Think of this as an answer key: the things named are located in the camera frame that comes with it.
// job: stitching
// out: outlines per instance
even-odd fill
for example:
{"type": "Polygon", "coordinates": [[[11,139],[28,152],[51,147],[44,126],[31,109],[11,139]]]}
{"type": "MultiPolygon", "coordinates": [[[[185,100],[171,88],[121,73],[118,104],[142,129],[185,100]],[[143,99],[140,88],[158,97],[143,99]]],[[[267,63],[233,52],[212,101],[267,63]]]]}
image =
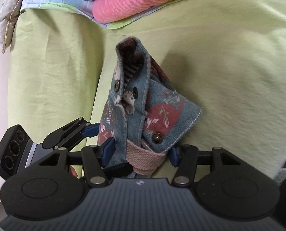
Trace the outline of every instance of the stitching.
{"type": "Polygon", "coordinates": [[[197,117],[191,122],[191,124],[189,125],[189,127],[187,129],[185,129],[185,131],[183,131],[177,138],[176,140],[166,149],[164,150],[162,153],[167,152],[172,146],[175,145],[175,143],[193,126],[193,124],[196,122],[196,120],[199,118],[200,114],[202,113],[202,110],[200,110],[200,112],[198,113],[197,117]]]}
{"type": "Polygon", "coordinates": [[[13,13],[14,13],[15,10],[18,8],[18,5],[19,5],[20,3],[22,3],[22,1],[23,1],[23,0],[18,0],[18,1],[17,1],[15,7],[13,8],[13,10],[12,10],[12,12],[11,12],[11,14],[10,14],[10,17],[8,18],[7,26],[6,26],[5,34],[4,34],[4,43],[3,43],[3,47],[2,47],[2,53],[4,53],[5,50],[6,50],[6,48],[8,47],[8,46],[6,46],[7,38],[8,38],[8,29],[9,29],[9,27],[10,27],[10,21],[11,21],[12,18],[13,18],[13,13]]]}

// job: fabric pouch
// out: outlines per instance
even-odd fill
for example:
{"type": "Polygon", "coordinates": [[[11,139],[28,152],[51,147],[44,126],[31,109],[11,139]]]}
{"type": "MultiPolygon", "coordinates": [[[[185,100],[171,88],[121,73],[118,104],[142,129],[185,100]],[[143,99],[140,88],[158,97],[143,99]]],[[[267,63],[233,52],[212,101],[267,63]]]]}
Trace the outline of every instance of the fabric pouch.
{"type": "Polygon", "coordinates": [[[198,119],[201,109],[178,94],[137,38],[116,46],[117,65],[100,121],[97,144],[113,136],[109,166],[128,162],[147,176],[198,119]]]}

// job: light green cloth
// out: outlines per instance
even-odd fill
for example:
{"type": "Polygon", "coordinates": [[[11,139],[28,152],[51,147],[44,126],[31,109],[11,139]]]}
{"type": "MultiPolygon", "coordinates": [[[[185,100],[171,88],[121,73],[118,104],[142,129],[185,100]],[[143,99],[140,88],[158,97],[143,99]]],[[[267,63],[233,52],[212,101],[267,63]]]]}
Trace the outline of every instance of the light green cloth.
{"type": "MultiPolygon", "coordinates": [[[[27,10],[15,33],[9,125],[22,124],[34,140],[89,119],[103,47],[91,122],[100,120],[115,45],[136,36],[176,90],[203,109],[183,143],[222,146],[269,176],[286,159],[286,0],[181,1],[115,30],[76,14],[27,10]]],[[[173,173],[165,163],[155,176],[173,173]]]]}

